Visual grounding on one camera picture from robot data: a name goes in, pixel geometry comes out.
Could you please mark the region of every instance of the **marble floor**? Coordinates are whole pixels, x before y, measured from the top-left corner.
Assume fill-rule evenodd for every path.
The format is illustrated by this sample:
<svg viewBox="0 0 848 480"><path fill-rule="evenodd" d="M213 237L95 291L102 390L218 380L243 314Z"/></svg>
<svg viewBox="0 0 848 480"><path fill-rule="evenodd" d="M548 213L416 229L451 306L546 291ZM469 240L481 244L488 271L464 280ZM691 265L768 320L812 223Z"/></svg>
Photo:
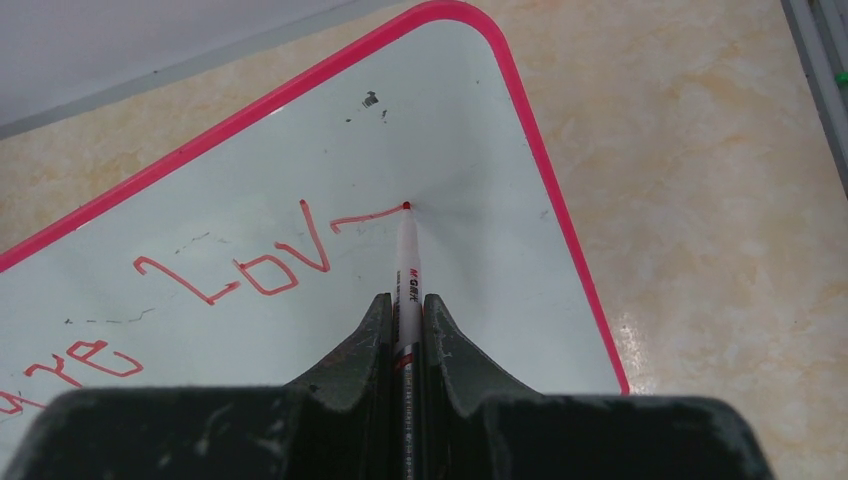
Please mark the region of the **marble floor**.
<svg viewBox="0 0 848 480"><path fill-rule="evenodd" d="M779 0L476 0L521 71L637 394L848 478L848 201ZM0 141L0 250L408 8Z"/></svg>

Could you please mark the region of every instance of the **white board surface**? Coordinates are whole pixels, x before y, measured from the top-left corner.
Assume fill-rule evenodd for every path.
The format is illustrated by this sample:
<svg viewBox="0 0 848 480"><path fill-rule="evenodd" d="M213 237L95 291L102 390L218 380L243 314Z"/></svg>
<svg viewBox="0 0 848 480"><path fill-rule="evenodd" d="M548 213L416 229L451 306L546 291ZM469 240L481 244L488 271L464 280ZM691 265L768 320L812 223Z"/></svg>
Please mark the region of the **white board surface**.
<svg viewBox="0 0 848 480"><path fill-rule="evenodd" d="M456 17L462 21L440 19ZM464 4L414 9L185 155L240 130L217 146L162 176L185 162L181 153L166 157L63 221L56 241L4 254L11 266L0 275L0 466L40 411L32 403L46 404L74 382L290 381L353 331L374 295L393 288L397 216L340 224L338 233L330 222L405 200L418 221L424 292L439 293L493 360L542 392L626 390L592 312L594 293L587 297L578 274L582 256L566 244L571 226L561 224L568 219L560 194L555 184L553 199L546 189L552 172L537 164L549 168L538 131L531 118L528 132L517 112L526 98L504 79L508 52L490 43L498 35ZM327 272L275 248L289 244L321 264L301 200ZM233 263L266 255L288 267L297 286L263 294ZM230 291L210 305L144 258L206 296L228 284ZM291 283L271 261L247 271L265 293ZM76 357L105 343L80 361L68 353L80 341L88 344ZM56 367L54 354L67 378L24 374L33 364Z"/></svg>

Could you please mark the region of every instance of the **whiteboard frame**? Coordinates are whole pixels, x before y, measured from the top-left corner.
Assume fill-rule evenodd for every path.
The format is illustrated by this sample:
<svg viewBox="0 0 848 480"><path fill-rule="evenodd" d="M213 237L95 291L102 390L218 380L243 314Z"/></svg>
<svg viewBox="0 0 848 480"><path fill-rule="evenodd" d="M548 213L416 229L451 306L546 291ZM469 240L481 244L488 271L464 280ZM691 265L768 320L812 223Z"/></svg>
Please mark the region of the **whiteboard frame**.
<svg viewBox="0 0 848 480"><path fill-rule="evenodd" d="M624 367L615 347L609 324L595 290L589 266L583 256L577 232L568 213L565 199L548 157L542 134L524 91L518 68L506 38L495 22L478 8L454 0L434 0L417 5L390 20L359 40L336 52L292 80L286 82L241 111L230 116L197 138L164 156L117 186L96 197L44 230L0 255L0 273L24 261L65 235L97 218L124 200L138 194L174 170L218 146L260 119L270 115L294 99L312 90L351 65L375 53L416 28L438 20L464 23L483 35L492 48L498 67L512 99L527 143L539 169L542 183L550 198L557 221L571 253L586 299L609 355L610 363L623 395L630 393Z"/></svg>

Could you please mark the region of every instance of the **handwritten word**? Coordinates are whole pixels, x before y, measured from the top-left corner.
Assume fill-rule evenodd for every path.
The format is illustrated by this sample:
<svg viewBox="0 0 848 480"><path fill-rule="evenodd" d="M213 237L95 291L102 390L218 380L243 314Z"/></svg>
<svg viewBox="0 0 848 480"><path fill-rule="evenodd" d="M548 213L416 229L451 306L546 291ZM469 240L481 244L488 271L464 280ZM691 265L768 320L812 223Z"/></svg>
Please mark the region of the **handwritten word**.
<svg viewBox="0 0 848 480"><path fill-rule="evenodd" d="M94 343L79 341L79 342L74 343L70 348L68 348L68 350L65 353L69 357L71 357L72 359L77 360L84 365L87 365L87 366L92 367L92 368L99 370L101 372L108 373L109 375L114 375L114 376L120 377L120 378L129 377L130 375L135 375L135 374L141 372L142 370L144 370L144 367L141 365L141 363L139 363L138 360L130 357L129 355L126 355L126 354L123 354L123 353L117 352L117 351L113 351L112 355L131 363L132 368L130 368L129 370L127 370L125 372L118 372L116 370L112 370L111 368L107 368L107 367L104 367L103 365L99 365L99 364L93 362L91 360L91 357L93 357L98 352L100 352L101 350L106 348L108 345L109 344L105 340L96 340ZM83 348L83 347L90 348L90 350L87 351L86 353L82 354L82 355L77 354L77 350L79 350L80 348ZM65 359L62 358L59 355L56 355L55 353L51 354L51 356L53 357L53 360L56 362L56 366L48 367L47 365L42 365L40 363L34 363L34 364L30 365L26 370L24 370L24 375L26 375L27 377L32 377L35 374L36 371L43 370L45 372L52 373L52 374L56 375L57 377L62 379L62 381L64 381L65 383L68 383L68 384L70 384L70 385L72 385L76 388L81 388L82 384L80 382L78 382L77 380L75 380L70 375L68 375L64 372ZM37 403L37 402L34 402L32 400L28 400L26 398L23 398L21 396L20 392L18 392L18 395L12 395L9 392L4 392L4 391L0 390L0 398L5 400L9 404L9 406L11 406L11 408L0 407L0 412L3 412L7 415L14 415L14 414L20 413L23 410L23 406L25 404L26 405L32 405L33 407L37 407L37 408L44 408L45 407L41 403Z"/></svg>
<svg viewBox="0 0 848 480"><path fill-rule="evenodd" d="M286 243L274 242L274 248L276 248L277 250L282 250L286 253L289 253L290 255L292 255L294 258L300 260L304 265L306 265L309 268L317 270L321 273L327 273L327 272L330 271L330 259L327 256L327 252L324 249L324 244L321 242L321 238L318 236L318 231L315 228L315 221L312 218L312 212L309 210L309 204L306 203L306 200L300 201L300 209L303 212L303 219L306 221L306 227L309 229L309 236L312 238L312 243L315 245L315 249L318 251L318 258L320 259L321 263L319 264L319 263L311 260L307 256L305 256L302 253L295 250L294 247L292 247L291 245L286 244ZM371 214L368 214L368 215L360 215L360 216L356 216L356 217L339 218L339 219L336 219L336 220L333 220L333 221L330 222L330 229L334 233L339 234L339 233L341 233L341 230L339 229L339 225L343 225L343 224L347 224L347 223L360 223L360 222L364 222L364 221L367 221L367 220L373 220L373 219L376 219L376 218L385 217L387 215L397 213L397 212L401 211L402 209L403 209L403 206L398 205L394 208L391 208L389 210L384 210L382 212L371 213ZM273 286L273 287L270 287L270 286L266 287L266 286L261 285L259 283L259 281L256 279L256 277L254 277L253 275L250 274L250 269L261 264L261 263L265 263L265 262L268 262L271 265L278 267L286 275L286 277L288 277L288 283L285 283L283 285ZM245 278L245 280L247 280L247 282L257 292L259 292L262 295L266 295L266 296L277 295L277 294L283 293L285 291L291 290L291 289L297 287L300 284L300 280L298 280L297 275L295 275L294 271L283 260L281 260L278 257L275 257L274 255L269 255L269 254L260 255L259 257L256 257L253 260L250 260L250 261L247 261L247 262L239 262L238 260L233 259L232 263L233 263L233 266L236 268L236 270ZM136 258L135 261L133 262L133 266L135 267L135 269L140 274L146 275L147 270L144 269L143 265L150 265L151 267L158 269L159 271L161 271L165 275L171 277L173 280L175 280L180 285L186 287L191 293L195 294L198 298L200 298L201 300L203 300L204 302L206 302L209 305L215 305L215 302L220 300L224 295L228 295L228 294L234 292L235 290L237 290L239 287L241 287L240 281L238 281L238 280L232 281L232 282L225 284L224 288L221 291L209 296L209 295L206 295L203 292L201 292L199 289L197 289L195 286L193 286L191 283L189 283L186 279L184 279L183 277L181 277L180 275L175 273L173 270L169 269L165 265L162 265L161 263L159 263L159 262L157 262L157 261L155 261L155 260L153 260L149 257L140 256L140 257Z"/></svg>

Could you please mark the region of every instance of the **marker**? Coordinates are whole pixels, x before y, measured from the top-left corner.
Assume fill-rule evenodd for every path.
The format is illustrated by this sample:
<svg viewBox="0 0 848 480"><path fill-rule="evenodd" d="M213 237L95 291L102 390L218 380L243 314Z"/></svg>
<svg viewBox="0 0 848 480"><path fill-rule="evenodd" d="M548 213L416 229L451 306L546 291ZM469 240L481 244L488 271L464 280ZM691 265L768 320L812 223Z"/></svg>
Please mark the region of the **marker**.
<svg viewBox="0 0 848 480"><path fill-rule="evenodd" d="M397 245L397 288L393 311L394 365L392 368L393 432L396 435L394 478L426 478L424 451L424 385L421 259L412 206L403 203Z"/></svg>

